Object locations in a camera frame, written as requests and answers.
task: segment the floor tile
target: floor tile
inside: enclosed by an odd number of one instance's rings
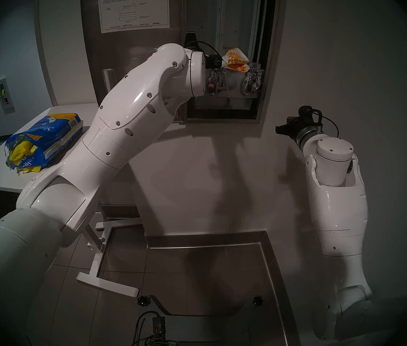
[[[144,272],[147,245],[143,226],[115,228],[109,240],[108,255],[102,265],[107,271]]]
[[[27,332],[50,340],[51,325],[67,267],[52,265],[35,297],[27,319]]]
[[[49,346],[50,341],[32,332],[26,332],[32,346]]]
[[[78,236],[74,242],[68,246],[67,248],[60,248],[58,254],[56,254],[56,258],[53,261],[53,264],[63,265],[65,267],[69,266],[69,263],[72,259],[72,254],[74,254],[75,247],[77,246],[78,240],[80,236]]]
[[[71,262],[69,263],[70,267],[82,269],[91,268],[93,258],[95,257],[98,249],[96,247],[88,247],[87,243],[88,241],[85,236],[80,234],[80,239],[78,240]]]
[[[247,300],[258,295],[273,298],[273,290],[265,268],[231,270],[231,290],[242,306]]]
[[[90,342],[98,289],[76,280],[79,272],[89,270],[68,268],[59,294],[50,339],[59,346],[88,346]]]
[[[238,308],[251,302],[253,296],[263,299],[263,312],[249,324],[253,345],[284,345],[283,329],[271,282],[265,268],[239,269],[231,271],[233,293],[239,300]]]
[[[204,247],[189,248],[187,252],[187,270],[228,270],[226,248]]]
[[[187,315],[230,315],[236,305],[227,270],[188,270]]]
[[[187,248],[148,249],[146,260],[147,273],[186,272]]]
[[[226,251],[230,269],[264,267],[263,254],[258,243],[229,245]]]
[[[168,314],[185,315],[186,273],[145,273],[142,295],[152,295]]]
[[[102,278],[141,289],[143,273],[105,271]],[[100,290],[91,327],[90,346],[130,345],[139,316],[137,299]]]

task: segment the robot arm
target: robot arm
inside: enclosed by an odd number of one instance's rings
[[[358,160],[349,142],[322,133],[321,118],[320,111],[303,106],[299,117],[288,118],[276,132],[295,140],[305,157],[311,219],[326,268],[313,328],[317,337],[329,340],[340,333],[358,334],[350,331],[355,325],[341,322],[342,316],[352,305],[370,300],[372,291],[362,270],[368,209]]]
[[[0,325],[17,344],[33,299],[61,246],[86,228],[104,185],[205,92],[202,52],[165,44],[105,97],[89,130],[60,163],[31,181],[0,219]]]

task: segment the white wall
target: white wall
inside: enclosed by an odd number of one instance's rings
[[[393,0],[286,0],[263,124],[174,125],[130,165],[148,234],[267,229],[302,344],[313,345],[320,244],[298,150],[274,133],[301,105],[332,118],[359,157],[375,298],[407,295],[407,14]]]
[[[58,105],[96,103],[80,0],[39,0],[41,43]]]
[[[0,7],[0,79],[6,77],[15,113],[0,105],[0,136],[13,134],[51,106],[41,72],[34,0],[6,0]]]

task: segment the cylindrical joint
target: cylindrical joint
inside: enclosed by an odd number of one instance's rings
[[[317,164],[315,173],[319,183],[327,186],[342,184],[353,153],[353,146],[346,140],[337,137],[320,139],[314,155]]]
[[[163,96],[202,96],[205,93],[205,56],[186,49],[187,66],[167,79]]]

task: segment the metal edge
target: metal edge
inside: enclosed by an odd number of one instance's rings
[[[164,236],[145,235],[149,248],[199,248],[224,245],[260,243],[266,231],[238,233],[179,234]]]
[[[277,38],[277,30],[278,30],[278,21],[279,21],[279,14],[280,14],[280,8],[281,8],[281,0],[275,0],[275,10],[274,10],[274,19],[272,23],[272,31],[271,31],[271,43],[269,45],[269,53],[268,53],[268,61],[266,64],[266,68],[264,71],[264,81],[263,81],[263,88],[261,89],[261,97],[260,101],[258,103],[258,112],[256,114],[256,123],[259,123],[261,121],[261,115],[263,113],[263,108],[264,108],[264,101],[266,98],[266,92],[268,90],[268,85],[270,90],[272,90],[272,85],[273,85],[273,80],[274,80],[274,74],[275,74],[275,68],[272,67],[272,62],[273,62],[273,52],[274,52],[274,47],[279,44],[276,41]]]
[[[251,34],[250,34],[250,47],[248,49],[248,57],[253,61],[253,51],[255,49],[256,33],[258,32],[258,12],[260,7],[260,0],[255,0],[253,5],[253,17],[251,19]]]
[[[47,86],[48,95],[52,106],[57,106],[58,102],[54,95],[53,86],[51,84],[50,74],[48,72],[47,61],[45,60],[45,52],[43,50],[43,43],[41,41],[40,31],[40,0],[34,0],[34,28],[35,28],[35,41],[37,43],[37,52],[40,59],[41,72],[43,73],[43,79]]]
[[[272,290],[274,291],[274,298],[277,304],[277,310],[279,312],[279,318],[282,324],[282,330],[284,333],[285,344],[288,346],[301,346],[301,340],[299,338],[298,328],[295,321],[295,316],[293,314],[292,305],[290,304],[290,299],[285,288],[285,283],[283,281],[282,273],[277,263],[277,259],[268,263],[267,253],[270,253],[269,249],[272,250],[272,245],[269,240],[268,233],[266,232],[265,237],[260,242],[261,252],[263,254],[264,266],[268,272],[268,278],[271,282]]]

